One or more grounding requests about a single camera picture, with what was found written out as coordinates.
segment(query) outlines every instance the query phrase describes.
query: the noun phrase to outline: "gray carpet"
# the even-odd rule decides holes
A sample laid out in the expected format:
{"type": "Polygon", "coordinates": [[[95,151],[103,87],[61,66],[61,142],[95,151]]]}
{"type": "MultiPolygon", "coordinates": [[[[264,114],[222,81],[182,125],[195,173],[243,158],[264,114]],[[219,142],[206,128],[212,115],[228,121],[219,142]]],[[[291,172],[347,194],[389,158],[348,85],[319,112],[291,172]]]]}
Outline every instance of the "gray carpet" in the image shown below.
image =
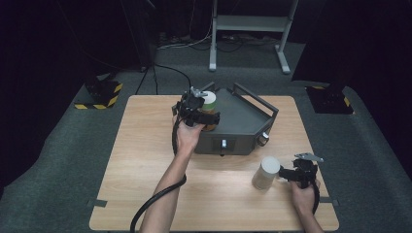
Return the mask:
{"type": "MultiPolygon", "coordinates": [[[[221,50],[234,45],[218,44],[221,50]]],[[[344,93],[355,114],[315,114],[305,85],[283,75],[273,45],[218,51],[218,69],[208,71],[209,51],[192,48],[159,50],[156,63],[187,74],[195,87],[241,83],[256,94],[290,95],[297,104],[330,196],[337,200],[337,232],[412,232],[412,183],[358,95],[344,93]]],[[[288,43],[285,54],[292,71],[304,45],[288,43]]],[[[172,70],[155,68],[158,94],[182,94],[188,82],[172,70]]],[[[5,188],[0,201],[0,232],[92,232],[88,221],[103,179],[129,96],[142,73],[124,71],[112,109],[67,112],[50,134],[33,167],[5,188]]],[[[156,94],[150,70],[138,94],[156,94]]]]}

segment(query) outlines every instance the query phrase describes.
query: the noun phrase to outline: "white shelf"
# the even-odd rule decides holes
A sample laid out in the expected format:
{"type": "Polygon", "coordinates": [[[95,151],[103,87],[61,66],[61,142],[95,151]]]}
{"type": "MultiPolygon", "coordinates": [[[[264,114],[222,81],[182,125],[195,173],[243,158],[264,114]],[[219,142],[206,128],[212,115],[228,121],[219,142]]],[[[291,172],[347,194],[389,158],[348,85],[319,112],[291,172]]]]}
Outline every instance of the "white shelf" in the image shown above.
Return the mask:
{"type": "Polygon", "coordinates": [[[217,16],[217,30],[284,32],[287,17],[217,16]]]}
{"type": "Polygon", "coordinates": [[[291,9],[287,17],[257,17],[257,16],[226,16],[218,14],[218,0],[213,1],[212,44],[210,47],[209,70],[216,71],[217,48],[216,36],[219,30],[229,31],[265,31],[282,32],[280,45],[275,47],[284,74],[290,74],[288,62],[285,58],[284,47],[291,30],[294,12],[298,0],[292,0],[291,9]]]}

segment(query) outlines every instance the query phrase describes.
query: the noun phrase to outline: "forearm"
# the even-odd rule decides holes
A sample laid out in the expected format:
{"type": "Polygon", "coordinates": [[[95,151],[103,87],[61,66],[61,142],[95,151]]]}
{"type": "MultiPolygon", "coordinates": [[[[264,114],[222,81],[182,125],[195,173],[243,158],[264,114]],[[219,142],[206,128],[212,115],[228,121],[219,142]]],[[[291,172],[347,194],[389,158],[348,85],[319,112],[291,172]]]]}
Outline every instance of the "forearm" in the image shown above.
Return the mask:
{"type": "MultiPolygon", "coordinates": [[[[190,150],[182,150],[176,154],[154,190],[154,194],[183,178],[189,164],[190,154],[190,150]]],[[[180,188],[176,188],[167,193],[146,210],[139,232],[169,232],[176,212],[179,191],[180,188]]]]}
{"type": "Polygon", "coordinates": [[[304,213],[299,210],[297,210],[297,213],[299,215],[300,223],[302,223],[302,226],[305,229],[306,233],[324,232],[321,225],[319,225],[318,221],[315,219],[312,213],[304,213]]]}

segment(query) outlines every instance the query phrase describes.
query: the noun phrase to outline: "wrist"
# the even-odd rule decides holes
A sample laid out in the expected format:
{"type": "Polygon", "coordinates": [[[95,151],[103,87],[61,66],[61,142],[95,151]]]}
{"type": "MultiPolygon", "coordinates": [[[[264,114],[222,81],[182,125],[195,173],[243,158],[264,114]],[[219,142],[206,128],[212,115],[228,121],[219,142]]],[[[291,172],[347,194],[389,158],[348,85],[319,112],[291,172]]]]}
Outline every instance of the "wrist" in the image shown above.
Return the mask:
{"type": "Polygon", "coordinates": [[[192,147],[179,147],[176,156],[190,157],[193,151],[192,147]]]}
{"type": "Polygon", "coordinates": [[[306,209],[306,208],[296,207],[296,211],[297,211],[297,214],[298,214],[300,217],[313,216],[312,210],[308,210],[308,209],[306,209]]]}

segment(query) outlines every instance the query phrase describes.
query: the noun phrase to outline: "table leg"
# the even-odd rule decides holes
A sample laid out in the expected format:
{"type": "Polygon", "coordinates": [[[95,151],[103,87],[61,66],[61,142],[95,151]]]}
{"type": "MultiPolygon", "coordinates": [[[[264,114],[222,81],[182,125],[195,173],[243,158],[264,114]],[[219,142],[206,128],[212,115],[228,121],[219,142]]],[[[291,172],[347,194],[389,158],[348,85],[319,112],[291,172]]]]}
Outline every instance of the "table leg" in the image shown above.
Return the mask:
{"type": "Polygon", "coordinates": [[[218,0],[213,1],[212,45],[210,47],[209,70],[216,71],[216,34],[218,23],[218,0]]]}
{"type": "Polygon", "coordinates": [[[288,35],[292,27],[294,12],[296,11],[297,3],[298,3],[298,0],[292,0],[291,9],[289,11],[289,16],[288,16],[288,22],[285,25],[285,31],[282,33],[281,44],[275,46],[276,52],[278,53],[279,61],[282,66],[282,71],[286,75],[291,73],[291,69],[289,68],[289,65],[285,58],[283,50],[285,48],[285,44],[286,44],[286,41],[288,40],[288,35]]]}

